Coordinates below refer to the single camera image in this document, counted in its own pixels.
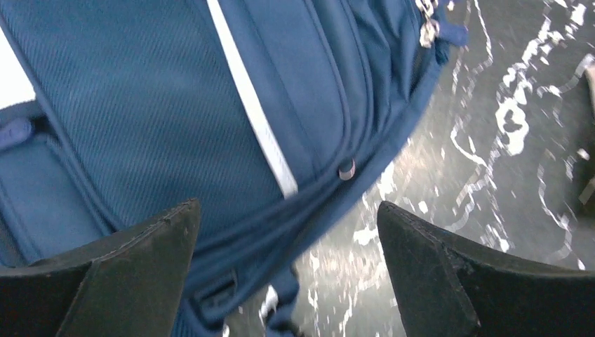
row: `reflective strip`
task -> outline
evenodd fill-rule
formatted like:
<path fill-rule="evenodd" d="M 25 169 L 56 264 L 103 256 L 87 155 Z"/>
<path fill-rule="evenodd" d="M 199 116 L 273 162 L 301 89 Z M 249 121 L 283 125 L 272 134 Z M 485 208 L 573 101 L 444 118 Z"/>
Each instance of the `reflective strip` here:
<path fill-rule="evenodd" d="M 254 134 L 269 163 L 269 167 L 273 171 L 277 183 L 281 188 L 281 192 L 287 199 L 298 192 L 298 183 L 295 181 L 291 168 L 287 164 L 283 151 L 281 151 L 281 147 L 273 134 L 269 121 L 267 121 L 267 116 L 262 111 L 260 100 L 254 89 L 254 85 L 252 85 L 250 76 L 248 76 L 248 71 L 241 59 L 219 1 L 207 0 L 207 4 L 210 15 L 215 23 L 225 58 L 227 59 L 227 65 L 234 78 L 243 107 L 246 110 L 246 115 L 250 120 Z"/>
<path fill-rule="evenodd" d="M 0 29 L 0 109 L 34 99 L 33 85 Z"/>

